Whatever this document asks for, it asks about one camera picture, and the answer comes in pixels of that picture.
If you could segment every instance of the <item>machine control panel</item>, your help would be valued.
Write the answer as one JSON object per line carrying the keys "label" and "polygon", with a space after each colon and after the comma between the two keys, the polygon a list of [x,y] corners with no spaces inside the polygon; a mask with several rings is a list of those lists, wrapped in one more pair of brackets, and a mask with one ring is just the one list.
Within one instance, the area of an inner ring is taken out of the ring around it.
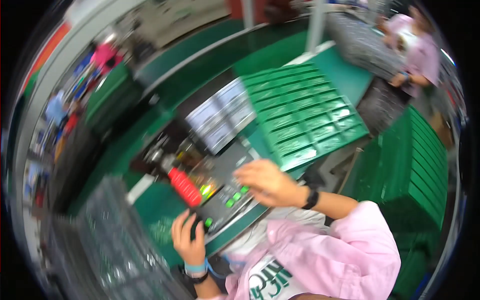
{"label": "machine control panel", "polygon": [[215,157],[211,176],[219,180],[220,187],[195,208],[207,233],[219,231],[252,200],[249,187],[239,184],[232,173],[255,159],[257,154],[253,151],[234,140],[220,156]]}

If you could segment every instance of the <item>blue wire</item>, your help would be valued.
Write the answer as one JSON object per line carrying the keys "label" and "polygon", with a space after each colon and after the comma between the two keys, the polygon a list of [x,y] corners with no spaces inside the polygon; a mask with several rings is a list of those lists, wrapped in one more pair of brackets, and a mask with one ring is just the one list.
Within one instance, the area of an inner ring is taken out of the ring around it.
{"label": "blue wire", "polygon": [[215,272],[212,268],[212,265],[208,262],[208,259],[206,259],[206,258],[205,258],[205,264],[207,265],[208,270],[213,274],[213,276],[215,276],[217,278],[221,278],[221,279],[227,278],[226,276],[220,275],[217,272]]}
{"label": "blue wire", "polygon": [[239,261],[233,261],[233,260],[230,260],[228,259],[228,257],[226,255],[222,256],[223,259],[225,259],[229,264],[239,264],[239,265],[246,265],[247,263],[246,262],[239,262]]}
{"label": "blue wire", "polygon": [[[232,261],[228,259],[226,255],[222,256],[229,264],[238,264],[238,265],[246,265],[246,262],[239,262],[239,261]],[[215,272],[212,268],[212,265],[208,262],[208,259],[205,258],[205,265],[207,266],[207,269],[217,278],[225,279],[227,276],[225,275],[220,275],[219,273]]]}

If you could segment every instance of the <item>person in blue shirt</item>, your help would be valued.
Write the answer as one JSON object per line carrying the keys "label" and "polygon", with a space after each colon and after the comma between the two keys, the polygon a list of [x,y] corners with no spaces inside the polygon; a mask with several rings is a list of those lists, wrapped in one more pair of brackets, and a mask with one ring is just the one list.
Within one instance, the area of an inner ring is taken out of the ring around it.
{"label": "person in blue shirt", "polygon": [[57,127],[62,127],[68,119],[68,107],[63,103],[64,92],[62,90],[58,91],[52,98],[50,98],[47,109],[45,110],[45,116],[47,121],[50,122],[53,120]]}

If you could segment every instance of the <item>green tray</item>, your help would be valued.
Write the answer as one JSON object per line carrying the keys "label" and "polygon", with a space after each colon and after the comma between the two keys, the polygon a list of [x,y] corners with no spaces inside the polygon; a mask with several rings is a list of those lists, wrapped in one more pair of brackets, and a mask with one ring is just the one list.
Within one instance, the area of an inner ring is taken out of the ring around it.
{"label": "green tray", "polygon": [[282,171],[305,166],[368,133],[348,99],[312,63],[241,79]]}
{"label": "green tray", "polygon": [[446,150],[427,121],[410,106],[368,144],[346,191],[376,202],[393,232],[439,232],[446,193]]}

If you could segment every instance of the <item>wristwatch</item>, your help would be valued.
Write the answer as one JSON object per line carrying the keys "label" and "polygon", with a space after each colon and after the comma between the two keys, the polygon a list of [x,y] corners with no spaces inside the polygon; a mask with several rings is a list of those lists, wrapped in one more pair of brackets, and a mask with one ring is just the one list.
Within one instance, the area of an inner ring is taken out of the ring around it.
{"label": "wristwatch", "polygon": [[319,200],[319,193],[310,188],[310,193],[308,194],[308,197],[307,197],[307,204],[305,204],[302,209],[312,209],[315,205],[317,205],[318,203],[318,200]]}

